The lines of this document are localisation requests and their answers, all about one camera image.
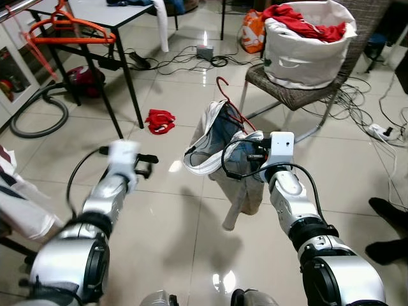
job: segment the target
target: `black shoe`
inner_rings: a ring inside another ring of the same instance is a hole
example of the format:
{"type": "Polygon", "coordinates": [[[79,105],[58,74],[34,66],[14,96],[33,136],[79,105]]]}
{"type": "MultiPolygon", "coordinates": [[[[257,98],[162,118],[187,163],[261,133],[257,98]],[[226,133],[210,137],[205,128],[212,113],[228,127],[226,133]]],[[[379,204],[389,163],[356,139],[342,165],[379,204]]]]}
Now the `black shoe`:
{"type": "Polygon", "coordinates": [[[397,226],[408,231],[408,212],[403,212],[395,208],[390,202],[384,199],[371,198],[368,202],[375,212],[386,219],[392,226],[397,226]]]}
{"type": "Polygon", "coordinates": [[[367,255],[380,265],[388,265],[394,260],[408,258],[408,238],[375,242],[365,248],[367,255]]]}

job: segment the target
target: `laundry basket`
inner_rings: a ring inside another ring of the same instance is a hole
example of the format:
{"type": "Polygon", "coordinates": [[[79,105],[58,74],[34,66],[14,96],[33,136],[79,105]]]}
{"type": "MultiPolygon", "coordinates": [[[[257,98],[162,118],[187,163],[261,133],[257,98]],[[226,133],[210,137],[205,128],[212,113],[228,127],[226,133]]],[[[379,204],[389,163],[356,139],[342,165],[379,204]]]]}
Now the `laundry basket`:
{"type": "Polygon", "coordinates": [[[326,87],[337,76],[346,58],[351,38],[356,36],[356,22],[347,8],[332,0],[286,5],[301,13],[304,22],[311,24],[318,33],[321,31],[317,26],[337,26],[342,22],[345,32],[341,39],[327,42],[306,38],[273,17],[267,18],[265,73],[271,82],[290,89],[326,87]]]}

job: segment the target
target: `white tile floor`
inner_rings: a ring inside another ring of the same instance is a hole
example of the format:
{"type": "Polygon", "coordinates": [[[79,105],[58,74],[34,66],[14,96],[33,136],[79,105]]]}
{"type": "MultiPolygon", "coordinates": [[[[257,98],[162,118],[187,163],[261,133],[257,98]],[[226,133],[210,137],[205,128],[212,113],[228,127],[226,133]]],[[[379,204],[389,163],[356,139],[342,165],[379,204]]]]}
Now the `white tile floor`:
{"type": "MultiPolygon", "coordinates": [[[[234,51],[242,17],[226,17],[226,39],[219,41],[219,5],[218,1],[200,3],[198,10],[179,17],[177,32],[170,18],[169,54],[159,51],[156,18],[150,15],[122,29],[124,44],[136,48],[142,56],[163,60],[186,46],[196,45],[202,41],[203,31],[207,31],[208,42],[217,54],[234,51]]],[[[238,58],[248,60],[253,56],[241,51],[238,58]]],[[[84,60],[73,55],[65,66],[73,68],[80,64],[84,64],[84,60]]],[[[179,67],[171,65],[163,71],[179,67]]],[[[306,305],[296,252],[281,231],[270,205],[262,205],[254,216],[241,215],[235,230],[226,232],[221,223],[230,204],[218,186],[183,168],[168,171],[173,162],[180,161],[207,103],[220,99],[214,85],[216,76],[229,81],[226,92],[238,102],[246,69],[247,66],[232,65],[206,73],[180,71],[170,76],[158,75],[156,71],[133,72],[143,117],[151,108],[168,110],[177,117],[176,128],[163,136],[138,129],[120,71],[104,71],[106,91],[126,138],[140,142],[143,153],[157,154],[160,163],[151,178],[142,180],[138,191],[126,198],[110,241],[110,283],[102,305],[135,306],[145,295],[161,288],[176,294],[182,306],[229,305],[234,288],[261,289],[280,305],[306,305]],[[216,278],[222,281],[225,276],[231,279],[232,275],[235,283],[213,284],[216,278]]],[[[391,76],[392,70],[381,65],[369,75],[360,75],[372,85],[363,107],[383,126],[388,126],[388,122],[381,115],[377,101],[391,76]]],[[[351,80],[350,84],[365,90],[359,81],[351,80]]],[[[22,176],[53,197],[56,212],[67,219],[69,214],[63,199],[72,169],[85,153],[114,140],[116,134],[100,100],[83,99],[84,105],[77,107],[69,97],[63,94],[59,97],[67,102],[70,110],[70,118],[63,128],[36,140],[16,138],[6,130],[0,135],[0,143],[15,150],[22,176]]],[[[399,111],[408,106],[407,98],[396,81],[384,100],[386,112],[400,120],[399,111]]],[[[249,113],[270,103],[271,98],[249,87],[246,101],[244,113],[249,113]]],[[[281,126],[287,113],[288,110],[280,106],[254,119],[253,123],[263,131],[273,131],[281,126]]],[[[51,106],[38,103],[26,112],[20,125],[39,130],[58,118],[59,114],[51,106]]],[[[301,133],[318,120],[299,111],[290,129],[301,133]]],[[[313,174],[327,220],[336,225],[345,243],[363,257],[366,258],[364,248],[369,243],[398,238],[368,205],[368,199],[373,196],[387,198],[387,179],[393,160],[380,143],[372,142],[353,122],[329,119],[318,134],[295,146],[294,160],[313,174]]],[[[407,161],[407,149],[398,149],[392,197],[394,202],[405,205],[408,205],[407,161]]],[[[105,165],[105,158],[95,156],[78,173],[73,186],[78,207],[105,165]]],[[[306,179],[302,176],[301,179],[310,190],[306,179]]],[[[268,202],[265,190],[263,203],[268,202]]],[[[15,295],[26,293],[17,286],[17,281],[27,275],[22,270],[22,257],[4,248],[0,248],[0,263],[0,292],[13,294],[0,293],[0,306],[10,305],[20,299],[15,295]]],[[[407,305],[405,265],[373,265],[383,279],[388,305],[407,305]]]]}

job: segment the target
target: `orange plastic bag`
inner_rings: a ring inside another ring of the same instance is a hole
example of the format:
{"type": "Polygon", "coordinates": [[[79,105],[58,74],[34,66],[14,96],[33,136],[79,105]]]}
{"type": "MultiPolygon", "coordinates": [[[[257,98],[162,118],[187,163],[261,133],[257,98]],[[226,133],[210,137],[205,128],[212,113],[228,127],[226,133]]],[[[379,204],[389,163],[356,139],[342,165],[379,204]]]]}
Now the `orange plastic bag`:
{"type": "Polygon", "coordinates": [[[248,53],[262,50],[265,40],[265,23],[262,21],[262,12],[250,10],[242,25],[242,47],[248,53]]]}

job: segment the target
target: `red clothing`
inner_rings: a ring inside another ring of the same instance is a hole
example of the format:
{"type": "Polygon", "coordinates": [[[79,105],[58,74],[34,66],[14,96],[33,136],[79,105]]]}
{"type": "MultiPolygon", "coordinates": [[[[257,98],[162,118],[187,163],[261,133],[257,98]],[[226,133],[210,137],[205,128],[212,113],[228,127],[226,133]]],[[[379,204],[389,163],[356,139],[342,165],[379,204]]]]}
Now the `red clothing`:
{"type": "Polygon", "coordinates": [[[176,119],[166,110],[149,110],[149,116],[145,122],[149,123],[149,130],[155,135],[165,134],[175,127],[173,121],[176,119]]]}
{"type": "Polygon", "coordinates": [[[285,24],[288,29],[306,38],[317,38],[321,41],[333,43],[340,40],[346,32],[346,23],[339,25],[312,25],[304,21],[301,13],[294,11],[288,4],[272,5],[263,11],[262,19],[273,18],[285,24]]]}

